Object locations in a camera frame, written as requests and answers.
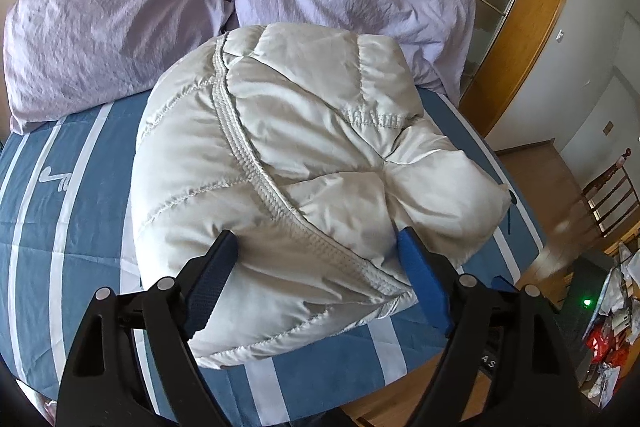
wooden floor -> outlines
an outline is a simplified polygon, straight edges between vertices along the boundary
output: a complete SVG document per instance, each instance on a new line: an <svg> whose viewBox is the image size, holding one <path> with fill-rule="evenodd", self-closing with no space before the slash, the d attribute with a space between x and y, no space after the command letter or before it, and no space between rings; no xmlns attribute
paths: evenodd
<svg viewBox="0 0 640 427"><path fill-rule="evenodd" d="M551 301L564 297L566 268L600 238L580 186L551 142L498 153L533 210L547 243L518 286L536 284Z"/></svg>
<svg viewBox="0 0 640 427"><path fill-rule="evenodd" d="M552 143L505 151L500 160L548 237L548 244L518 286L535 283L547 298L558 303L566 293L566 268L585 244L599 236L594 219L581 198L580 187ZM344 411L364 427L404 426L431 380L438 358L384 389L343 406ZM490 380L479 374L464 417L481 412L489 385Z"/></svg>

bed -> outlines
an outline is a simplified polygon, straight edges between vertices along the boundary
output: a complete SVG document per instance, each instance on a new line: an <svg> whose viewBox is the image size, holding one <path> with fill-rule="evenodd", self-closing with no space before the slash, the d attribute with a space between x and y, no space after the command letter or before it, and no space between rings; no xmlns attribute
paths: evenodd
<svg viewBox="0 0 640 427"><path fill-rule="evenodd" d="M15 375L53 399L61 369L56 356L69 349L95 289L107 285L126 293L140 287L127 201L147 95L14 134L0 156L0 295L10 298L0 306L0 353ZM496 181L513 187L496 156L445 97L425 89L420 96L453 144ZM529 207L514 191L518 203L510 218L463 267L485 283L495 275L516 281L543 243ZM14 267L8 265L12 248L18 250ZM444 345L414 306L274 359L203 374L234 425L271 425L369 394ZM170 416L147 353L139 335L152 401Z"/></svg>

